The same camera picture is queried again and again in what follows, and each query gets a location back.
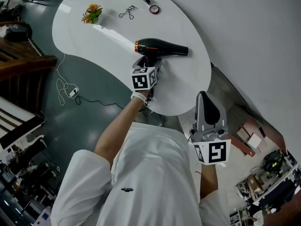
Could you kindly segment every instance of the white cable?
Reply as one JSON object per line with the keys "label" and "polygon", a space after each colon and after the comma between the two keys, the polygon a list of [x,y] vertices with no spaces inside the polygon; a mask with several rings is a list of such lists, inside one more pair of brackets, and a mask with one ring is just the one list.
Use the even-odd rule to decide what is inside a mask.
{"label": "white cable", "polygon": [[[58,70],[59,67],[60,67],[60,65],[65,61],[65,58],[66,58],[66,55],[64,54],[63,61],[57,67],[57,73],[58,73],[58,75],[65,81],[65,83],[64,83],[63,80],[61,80],[60,78],[58,78],[56,80],[56,90],[58,92],[58,100],[59,100],[59,102],[60,102],[61,105],[65,105],[65,100],[64,100],[63,96],[61,95],[62,90],[65,92],[66,96],[68,98],[70,98],[70,99],[75,99],[76,96],[79,94],[79,87],[76,84],[70,84],[70,83],[68,83],[68,81],[63,76],[61,76],[61,74],[60,74],[60,72]],[[63,88],[60,89],[60,90],[58,89],[58,86],[57,86],[57,83],[59,81],[63,84]],[[78,89],[78,92],[76,93],[76,95],[74,97],[69,96],[69,94],[67,93],[67,89],[69,89],[70,85],[74,85]]]}

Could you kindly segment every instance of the black hair dryer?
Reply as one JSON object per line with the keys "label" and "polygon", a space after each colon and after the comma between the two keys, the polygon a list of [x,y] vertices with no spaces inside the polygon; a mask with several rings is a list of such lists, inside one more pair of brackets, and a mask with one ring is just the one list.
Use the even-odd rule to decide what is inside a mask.
{"label": "black hair dryer", "polygon": [[187,56],[188,47],[159,39],[142,39],[135,42],[135,52],[145,56],[145,67],[153,67],[160,56]]}

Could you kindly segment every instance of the wristband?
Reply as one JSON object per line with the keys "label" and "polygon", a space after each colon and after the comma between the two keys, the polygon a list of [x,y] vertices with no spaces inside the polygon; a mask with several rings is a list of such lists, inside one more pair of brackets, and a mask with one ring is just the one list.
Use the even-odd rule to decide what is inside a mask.
{"label": "wristband", "polygon": [[139,92],[133,92],[131,99],[133,99],[134,97],[141,99],[144,104],[146,103],[147,97],[145,97],[143,94],[140,94]]}

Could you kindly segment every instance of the orange flower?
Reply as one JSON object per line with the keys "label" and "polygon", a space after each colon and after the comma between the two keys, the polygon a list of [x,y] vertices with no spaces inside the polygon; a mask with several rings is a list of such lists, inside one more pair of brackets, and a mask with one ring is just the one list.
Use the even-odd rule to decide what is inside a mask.
{"label": "orange flower", "polygon": [[97,9],[99,9],[99,7],[100,7],[100,5],[91,4],[88,9],[90,9],[90,10],[97,10]]}
{"label": "orange flower", "polygon": [[91,24],[91,23],[92,23],[92,20],[91,20],[90,18],[87,17],[86,20],[85,20],[85,23],[86,23],[86,24]]}

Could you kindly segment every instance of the kidney-shaped table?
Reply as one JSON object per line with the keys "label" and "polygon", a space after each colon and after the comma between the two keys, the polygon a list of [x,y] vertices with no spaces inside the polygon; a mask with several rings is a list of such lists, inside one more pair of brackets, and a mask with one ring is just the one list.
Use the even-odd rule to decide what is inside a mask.
{"label": "kidney-shaped table", "polygon": [[[83,13],[94,3],[103,7],[99,22],[84,24]],[[162,57],[149,106],[162,115],[179,115],[195,106],[199,91],[208,89],[210,61],[197,30],[171,0],[151,3],[160,7],[158,14],[150,13],[142,0],[64,0],[53,21],[53,41],[61,52],[99,65],[131,90],[131,69],[142,56],[134,51],[136,40],[158,38],[189,47],[187,57]],[[131,5],[137,7],[131,11],[134,18],[130,20],[128,14],[120,18]]]}

